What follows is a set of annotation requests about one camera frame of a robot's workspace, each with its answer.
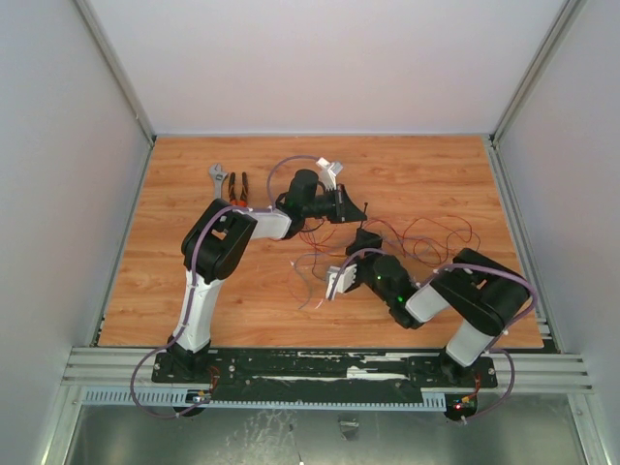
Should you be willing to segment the black zip tie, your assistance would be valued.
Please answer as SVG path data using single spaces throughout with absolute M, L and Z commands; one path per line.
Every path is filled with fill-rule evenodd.
M 367 214 L 366 214 L 367 207 L 368 207 L 368 202 L 367 202 L 367 201 L 365 201 L 365 202 L 364 202 L 364 207 L 363 207 L 363 210 L 362 210 L 362 212 L 363 212 L 362 216 L 363 216 L 363 217 L 361 218 L 360 223 L 359 223 L 359 226 L 358 226 L 358 229 L 359 229 L 359 230 L 361 230 L 361 229 L 363 228 L 363 226 L 364 226 L 364 222 L 367 220 Z

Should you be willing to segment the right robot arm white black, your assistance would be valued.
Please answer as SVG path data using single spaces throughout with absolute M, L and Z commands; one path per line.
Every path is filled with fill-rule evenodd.
M 365 286 L 402 327 L 418 329 L 451 308 L 462 323 L 439 355 L 442 379 L 461 386 L 475 373 L 475 362 L 536 303 L 536 291 L 518 273 L 470 249 L 416 283 L 380 235 L 363 228 L 346 248 L 347 260 L 332 279 L 332 293 Z

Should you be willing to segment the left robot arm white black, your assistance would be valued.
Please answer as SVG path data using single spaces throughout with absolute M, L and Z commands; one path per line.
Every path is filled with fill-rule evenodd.
M 216 199 L 187 233 L 181 245 L 185 295 L 166 347 L 174 359 L 174 370 L 185 381 L 197 382 L 207 373 L 206 354 L 217 298 L 248 243 L 263 238 L 290 239 L 302 231 L 308 219 L 346 224 L 362 222 L 367 216 L 331 174 L 298 170 L 288 191 L 271 206 L 251 208 Z

